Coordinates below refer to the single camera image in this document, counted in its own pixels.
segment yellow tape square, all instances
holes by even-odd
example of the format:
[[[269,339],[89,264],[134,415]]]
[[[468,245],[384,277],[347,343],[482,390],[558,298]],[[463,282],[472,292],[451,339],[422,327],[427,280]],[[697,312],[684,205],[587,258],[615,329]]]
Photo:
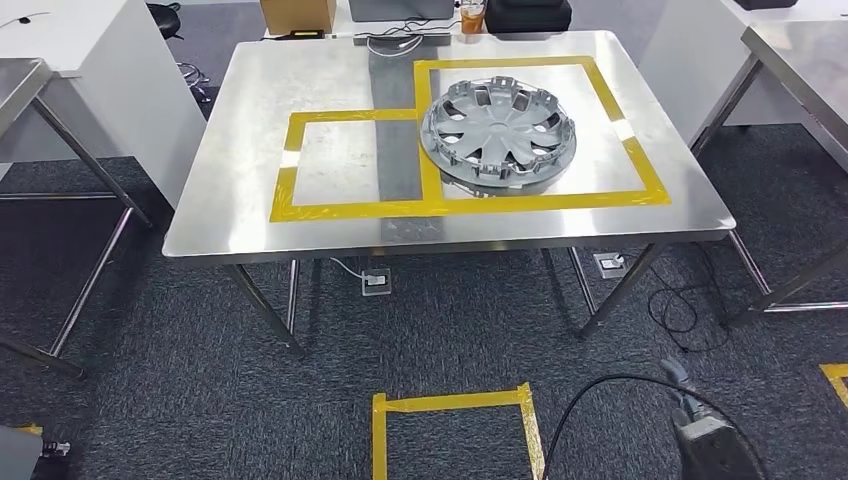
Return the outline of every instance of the yellow tape square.
[[[534,480],[542,480],[545,471],[545,456],[542,451],[542,439],[536,422],[536,409],[533,406],[533,394],[530,384],[524,383],[515,390],[503,392],[468,393],[442,395],[436,397],[406,398],[386,400],[385,393],[376,393],[372,399],[371,411],[371,448],[373,480],[388,479],[388,449],[386,445],[386,413],[434,412],[439,410],[460,410],[464,408],[501,407],[518,405],[521,407],[521,419],[524,423],[524,436],[527,439],[527,453]]]
[[[819,368],[822,369],[824,376],[833,385],[836,395],[845,404],[845,408],[848,408],[848,387],[845,386],[845,380],[848,379],[848,363],[824,364],[819,365]]]
[[[308,122],[392,121],[420,122],[432,103],[430,71],[449,68],[534,67],[546,65],[579,65],[595,90],[610,122],[626,121],[618,102],[609,89],[595,60],[590,56],[504,58],[471,60],[419,60],[413,67],[415,109],[355,110],[339,112],[295,112],[291,114],[285,140],[286,154],[297,155],[303,146]],[[445,199],[442,195],[441,171],[430,160],[420,142],[418,164],[421,199],[387,202],[360,202],[296,206],[292,204],[297,167],[279,170],[271,222],[346,218],[433,217],[474,213],[506,213],[518,211],[561,210],[572,208],[627,207],[665,205],[671,203],[662,181],[657,176],[642,145],[635,136],[622,140],[622,146],[633,163],[644,190],[559,195],[526,195],[485,198]]]

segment dark gray carpet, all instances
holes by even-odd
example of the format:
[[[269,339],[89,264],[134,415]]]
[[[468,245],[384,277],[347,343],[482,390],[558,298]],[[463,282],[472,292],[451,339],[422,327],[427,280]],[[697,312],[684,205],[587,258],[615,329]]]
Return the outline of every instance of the dark gray carpet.
[[[265,17],[259,2],[183,5],[179,11],[180,35],[168,48],[178,62],[193,63],[212,85],[221,85],[230,57],[239,42],[252,42],[265,34]]]
[[[348,259],[392,268],[394,293],[370,298],[336,265],[313,261],[302,269],[296,325],[311,353],[295,361],[220,269],[161,256],[168,208],[133,161],[104,164],[159,229],[130,229],[69,343],[67,357],[90,378],[0,351],[0,423],[36,422],[71,441],[74,478],[370,478],[375,392],[392,399],[528,381],[547,444],[584,383],[659,375],[658,360],[672,354],[751,436],[773,478],[848,478],[848,411],[818,369],[848,361],[844,314],[765,317],[733,328],[718,350],[681,354],[646,313],[660,288],[653,277],[578,341],[585,309],[564,250]],[[775,278],[848,233],[848,178],[801,127],[725,129],[704,165]],[[16,165],[0,182],[2,191],[41,189],[100,187],[74,162]],[[49,342],[119,211],[109,201],[0,209],[4,333]],[[753,294],[745,272],[727,245],[708,251],[722,298],[738,310]],[[594,287],[608,291],[583,253]],[[670,248],[656,271],[674,285],[708,273],[691,245]],[[282,308],[285,266],[251,272]],[[845,298],[845,285],[833,278],[810,294]],[[681,343],[715,345],[716,292],[690,298],[700,323]],[[682,307],[673,312],[684,320]],[[598,388],[575,410],[552,478],[677,478],[671,407],[656,387]],[[395,479],[531,478],[517,407],[389,414],[388,451]]]

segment steel table edge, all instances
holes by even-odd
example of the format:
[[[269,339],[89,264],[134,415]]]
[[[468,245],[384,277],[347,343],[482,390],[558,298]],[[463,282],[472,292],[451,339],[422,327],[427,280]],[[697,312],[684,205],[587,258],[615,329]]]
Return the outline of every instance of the steel table edge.
[[[744,43],[763,65],[786,87],[801,105],[827,130],[840,145],[848,145],[848,124],[810,87],[786,60],[750,25],[742,33]]]
[[[0,99],[0,136],[18,119],[32,100],[53,78],[53,71],[41,58],[20,58],[10,60],[30,61],[32,70],[21,83],[12,91],[7,99]]]
[[[392,255],[419,255],[438,253],[499,252],[509,250],[534,250],[540,248],[568,247],[622,247],[648,243],[714,242],[724,239],[735,228],[728,225],[720,229],[682,231],[673,233],[640,233],[634,235],[607,235],[571,238],[533,238],[504,241],[479,241],[463,243],[419,243],[397,244],[385,247],[322,248],[314,250],[287,250],[278,252],[254,252],[221,255],[180,255],[167,251],[167,242],[162,255],[186,265],[212,266],[251,263],[274,263],[287,260],[310,260],[328,257],[382,257]]]

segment table leg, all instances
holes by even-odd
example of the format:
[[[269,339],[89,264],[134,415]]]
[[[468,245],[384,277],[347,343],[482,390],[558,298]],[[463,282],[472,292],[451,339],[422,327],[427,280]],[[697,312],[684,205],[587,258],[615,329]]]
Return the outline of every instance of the table leg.
[[[289,303],[286,310],[286,326],[289,332],[294,332],[294,314],[297,311],[297,277],[300,271],[300,261],[292,260],[289,267]]]
[[[636,262],[634,262],[630,267],[630,270],[627,271],[627,275],[618,282],[618,285],[616,285],[612,293],[610,293],[607,299],[601,303],[598,311],[595,312],[595,314],[589,318],[589,321],[583,325],[583,328],[580,329],[579,335],[581,337],[585,338],[589,336],[593,331],[595,331],[595,329],[598,328],[598,325],[601,322],[606,320],[612,312],[612,309],[621,303],[624,297],[627,296],[627,294],[633,289],[633,286],[636,285],[636,282],[642,274],[644,274],[645,271],[650,268],[654,260],[660,256],[663,246],[664,245],[659,243],[652,243],[642,251],[642,254],[639,255],[639,258],[636,259]]]
[[[74,134],[71,133],[70,130],[68,130],[68,127],[66,127],[65,124],[62,123],[61,120],[59,120],[59,117],[56,116],[53,110],[51,110],[50,107],[48,107],[47,104],[44,103],[44,101],[40,97],[33,98],[31,105],[33,106],[33,108],[35,108],[35,111],[38,112],[39,115],[41,115],[41,118],[43,118],[50,125],[50,127],[57,134],[59,134],[59,137],[61,137],[62,140],[67,143],[69,147],[71,147],[71,150],[73,150],[74,153],[79,156],[80,160],[82,160],[83,163],[85,163],[88,168],[90,168],[91,171],[94,172],[94,175],[96,175],[101,182],[106,184],[106,186],[109,187],[109,190],[111,190],[112,193],[114,193],[115,196],[118,197],[118,199],[123,202],[123,204],[126,205],[127,208],[132,209],[133,213],[135,213],[136,216],[141,219],[142,222],[144,222],[148,227],[153,227],[153,223],[150,221],[149,218],[147,218],[147,215],[145,215],[144,211],[139,208],[139,206],[135,203],[135,201],[133,201],[132,198],[130,198],[127,192],[125,192],[124,189],[121,188],[120,185],[118,185],[118,182],[116,182],[115,179],[112,178],[112,176],[109,175],[109,173],[103,169],[97,159],[94,158],[94,156],[89,153],[89,151],[86,150],[85,147],[82,146],[82,144],[79,142],[79,140],[77,140]]]
[[[70,375],[78,380],[85,378],[85,370],[82,368],[67,360],[62,360],[61,358],[50,355],[44,350],[35,348],[27,343],[0,335],[0,347],[4,347],[19,355],[23,355],[24,357],[31,358],[42,365],[54,368],[57,371]]]
[[[792,280],[789,280],[788,282],[784,283],[780,287],[773,290],[771,293],[760,297],[750,307],[748,307],[748,312],[763,312],[769,310],[770,307],[780,303],[782,300],[786,299],[786,297],[803,289],[813,280],[830,272],[831,270],[834,270],[835,268],[844,266],[844,262],[846,260],[848,260],[848,241],[842,242],[836,248],[820,257],[816,261],[816,263],[801,270],[801,272],[799,272],[798,275],[796,275],[795,278],[793,278]],[[844,303],[845,302],[831,302],[827,305],[829,305],[831,308],[840,308],[839,306]],[[819,306],[815,308],[808,308],[807,310],[825,309],[821,308],[821,305],[825,304],[816,305]],[[798,308],[793,308],[789,311],[803,310],[805,310],[803,308],[803,305],[799,305]]]
[[[712,140],[716,132],[718,132],[718,129],[724,126],[724,122],[727,121],[727,117],[733,113],[733,109],[736,108],[739,100],[742,100],[745,92],[747,92],[748,88],[751,87],[751,84],[754,83],[754,79],[757,78],[757,74],[759,74],[762,69],[763,62],[759,61],[754,55],[748,57],[745,65],[742,66],[742,70],[740,70],[731,85],[731,89],[729,90],[724,104],[717,111],[711,113],[712,118],[709,122],[707,122],[707,127],[704,128],[701,135],[699,135],[697,140],[695,140],[695,143],[692,144],[692,154],[695,155],[695,158],[698,158],[698,155],[701,154],[704,147],[706,147],[710,140]]]
[[[586,280],[586,273],[583,271],[583,265],[580,263],[580,256],[577,255],[577,249],[570,247],[568,255],[571,257],[571,266],[574,267],[574,274],[577,275],[577,281],[580,283],[580,290],[583,292],[583,298],[586,300],[586,308],[589,309],[589,315],[594,315],[598,311],[598,306],[595,303],[595,298],[592,296],[592,290],[589,288],[589,281]]]
[[[71,334],[71,330],[73,330],[74,325],[76,325],[77,320],[82,313],[83,307],[85,307],[86,303],[88,303],[88,297],[91,296],[91,292],[94,291],[94,286],[97,284],[97,280],[100,279],[103,269],[106,268],[106,263],[112,256],[112,251],[115,249],[115,246],[118,245],[118,240],[121,238],[121,234],[123,233],[124,228],[126,228],[132,213],[132,209],[125,208],[124,213],[121,214],[121,218],[112,230],[112,235],[109,237],[109,241],[106,242],[106,246],[100,252],[100,257],[97,259],[94,269],[89,274],[88,279],[85,281],[85,285],[82,287],[82,291],[74,302],[71,312],[68,314],[67,318],[65,318],[65,323],[62,325],[59,335],[53,341],[53,346],[50,347],[50,355],[58,357],[62,354],[65,342],[68,341],[68,336]]]
[[[268,322],[268,325],[271,327],[271,330],[277,334],[278,337],[283,341],[286,348],[288,348],[289,352],[295,356],[303,357],[306,356],[306,351],[297,343],[297,340],[294,339],[291,331],[286,328],[286,324],[283,323],[283,320],[277,315],[277,312],[274,311],[274,307],[268,303],[268,300],[265,299],[265,296],[262,295],[262,292],[253,283],[253,279],[250,278],[250,275],[247,273],[247,270],[244,269],[243,265],[225,265],[224,269],[227,273],[235,280],[236,284],[239,286],[239,289],[247,295],[250,303],[259,310],[259,313],[262,315],[262,318]],[[297,266],[296,263],[292,263],[292,276],[297,275]],[[289,286],[289,314],[288,318],[292,325],[294,325],[294,303],[295,298],[292,294],[292,287]]]
[[[754,279],[757,288],[760,289],[760,293],[763,295],[771,293],[771,287],[769,287],[766,277],[763,276],[763,272],[760,271],[760,266],[754,261],[754,257],[751,256],[751,252],[748,251],[748,247],[745,246],[745,242],[742,241],[742,237],[739,236],[736,229],[730,231],[730,241],[733,243],[733,247],[736,248],[739,258],[742,259],[745,270],[748,270],[748,274]]]

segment stainless steel table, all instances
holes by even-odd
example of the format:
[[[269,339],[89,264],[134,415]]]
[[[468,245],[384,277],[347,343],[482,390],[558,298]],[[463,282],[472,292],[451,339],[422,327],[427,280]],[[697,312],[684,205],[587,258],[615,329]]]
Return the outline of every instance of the stainless steel table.
[[[68,144],[91,171],[99,178],[112,193],[26,193],[26,194],[0,194],[0,201],[25,201],[25,200],[90,200],[103,198],[117,198],[125,206],[118,223],[106,246],[100,253],[94,269],[89,274],[83,285],[77,300],[74,302],[70,313],[65,319],[59,334],[50,347],[50,350],[42,350],[22,342],[16,338],[0,335],[0,347],[12,350],[20,355],[34,359],[48,367],[66,373],[76,378],[85,376],[85,371],[71,362],[60,358],[65,343],[76,325],[77,320],[85,307],[88,297],[94,290],[100,274],[106,266],[106,262],[112,254],[112,250],[118,243],[118,239],[134,214],[142,222],[151,225],[150,220],[136,203],[127,195],[120,185],[109,175],[97,160],[85,149],[77,138],[71,133],[64,123],[39,97],[39,93],[53,77],[53,72],[42,59],[32,58],[0,58],[0,136],[18,118],[24,109],[32,106],[38,114],[50,125],[59,137]]]
[[[511,76],[559,98],[577,152],[550,184],[484,192],[440,175],[418,141],[431,100]],[[575,270],[588,333],[664,243],[736,223],[610,32],[428,38],[384,58],[351,39],[240,44],[163,254],[228,272],[289,351],[298,259],[648,244],[601,305]],[[241,264],[291,261],[282,322]]]
[[[746,67],[728,90],[722,107],[692,146],[699,155],[739,103],[763,67],[770,70],[843,148],[848,148],[848,22],[767,22],[745,30],[742,41],[751,49]],[[784,303],[820,276],[844,266],[848,240],[802,269],[792,280],[772,288],[734,230],[731,240],[762,296],[742,315],[758,312],[799,312],[848,308],[848,302]]]

